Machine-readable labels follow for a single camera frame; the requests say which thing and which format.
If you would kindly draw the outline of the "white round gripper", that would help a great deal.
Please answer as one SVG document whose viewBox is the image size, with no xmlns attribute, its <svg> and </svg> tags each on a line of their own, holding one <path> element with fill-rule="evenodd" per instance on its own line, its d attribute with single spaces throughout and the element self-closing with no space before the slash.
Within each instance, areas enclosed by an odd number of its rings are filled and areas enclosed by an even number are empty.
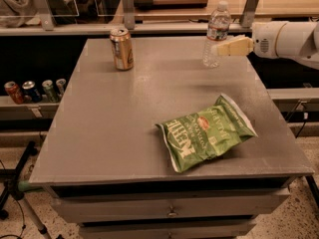
<svg viewBox="0 0 319 239">
<path fill-rule="evenodd" d="M 218 56 L 246 56 L 254 51 L 258 57 L 276 59 L 278 57 L 276 42 L 286 24 L 287 21 L 254 23 L 252 25 L 252 39 L 245 35 L 234 36 L 219 43 L 216 47 L 216 53 Z"/>
</svg>

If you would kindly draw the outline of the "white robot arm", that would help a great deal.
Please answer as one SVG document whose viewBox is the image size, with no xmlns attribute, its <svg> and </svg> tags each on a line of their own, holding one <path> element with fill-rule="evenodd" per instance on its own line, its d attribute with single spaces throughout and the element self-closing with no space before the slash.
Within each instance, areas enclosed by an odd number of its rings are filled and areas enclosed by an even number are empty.
<svg viewBox="0 0 319 239">
<path fill-rule="evenodd" d="M 252 37 L 243 35 L 221 41 L 212 48 L 216 56 L 245 56 L 289 59 L 319 70 L 319 24 L 316 22 L 271 21 L 254 23 Z"/>
</svg>

